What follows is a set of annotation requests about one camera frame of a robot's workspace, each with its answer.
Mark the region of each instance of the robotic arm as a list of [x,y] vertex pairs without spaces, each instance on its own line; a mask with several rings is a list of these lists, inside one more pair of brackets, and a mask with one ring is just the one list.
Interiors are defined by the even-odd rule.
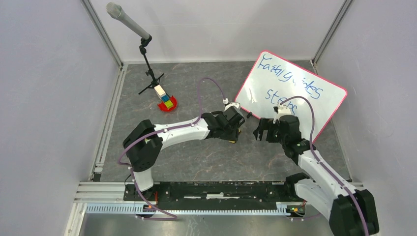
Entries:
[[363,227],[359,212],[349,192],[357,200],[363,213],[369,234],[379,231],[375,201],[372,194],[345,181],[320,155],[310,142],[301,137],[299,119],[291,115],[286,106],[274,107],[275,118],[262,118],[258,128],[253,132],[255,138],[262,140],[263,131],[267,130],[266,141],[280,143],[287,157],[305,170],[304,173],[289,176],[285,180],[288,192],[308,201],[328,221],[334,235],[363,235]]
[[224,111],[203,113],[195,123],[197,119],[155,125],[146,119],[140,122],[123,141],[124,148],[127,148],[140,137],[161,131],[138,142],[126,153],[140,191],[153,186],[151,167],[155,164],[161,150],[182,142],[209,138],[220,138],[235,143],[240,133],[239,128],[245,122],[240,112],[240,104],[236,102],[225,105]]

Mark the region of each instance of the microphone grille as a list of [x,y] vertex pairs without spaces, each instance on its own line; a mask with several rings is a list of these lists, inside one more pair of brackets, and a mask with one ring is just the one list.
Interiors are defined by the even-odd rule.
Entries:
[[107,13],[114,19],[120,16],[121,14],[121,6],[117,5],[114,2],[109,2],[106,6]]

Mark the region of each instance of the black tripod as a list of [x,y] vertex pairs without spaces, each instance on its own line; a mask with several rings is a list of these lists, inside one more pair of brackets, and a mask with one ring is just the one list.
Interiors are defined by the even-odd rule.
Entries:
[[148,39],[143,39],[141,38],[141,45],[139,46],[139,49],[141,51],[141,54],[144,56],[145,58],[145,62],[146,65],[148,66],[148,71],[145,72],[146,75],[150,75],[152,78],[152,82],[150,83],[150,85],[148,85],[146,88],[144,88],[142,91],[140,91],[138,94],[140,95],[141,93],[143,93],[145,90],[147,89],[153,89],[154,87],[159,85],[159,81],[161,80],[161,77],[164,76],[164,74],[162,73],[162,75],[160,75],[158,78],[155,78],[155,75],[152,71],[152,69],[150,68],[148,59],[146,58],[146,46],[149,44],[149,42],[152,40],[152,36],[149,35]]

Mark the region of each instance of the gray tabletop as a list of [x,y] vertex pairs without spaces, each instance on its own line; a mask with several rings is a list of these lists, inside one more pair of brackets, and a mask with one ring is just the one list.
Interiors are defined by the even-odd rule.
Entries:
[[[171,113],[159,110],[160,103],[153,89],[138,92],[150,83],[145,75],[145,64],[131,64],[127,68],[119,106],[101,181],[124,181],[129,175],[126,167],[116,160],[123,151],[122,142],[144,119],[153,124],[170,124],[190,120],[198,115],[196,83],[202,77],[216,79],[229,100],[234,100],[246,79],[253,61],[162,63],[153,64],[156,76],[165,73],[161,86],[178,100]],[[309,61],[295,61],[312,70]],[[201,86],[204,112],[223,110],[222,96],[210,81]],[[295,163],[284,155],[279,144],[255,140],[252,132],[259,120],[246,119],[239,141],[231,144],[224,140],[208,139],[189,141],[161,151],[152,176],[155,181],[222,181],[222,180],[284,180],[286,176],[301,172]],[[315,142],[323,158],[343,177],[349,178],[346,163],[332,122],[325,127]]]

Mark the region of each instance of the microphone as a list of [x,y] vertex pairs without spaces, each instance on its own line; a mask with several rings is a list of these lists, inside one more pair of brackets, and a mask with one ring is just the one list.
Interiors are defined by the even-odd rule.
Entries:
[[152,39],[152,36],[148,34],[142,27],[132,20],[121,8],[114,2],[109,2],[106,6],[107,13],[113,18],[122,22],[125,26],[137,33],[144,40]]

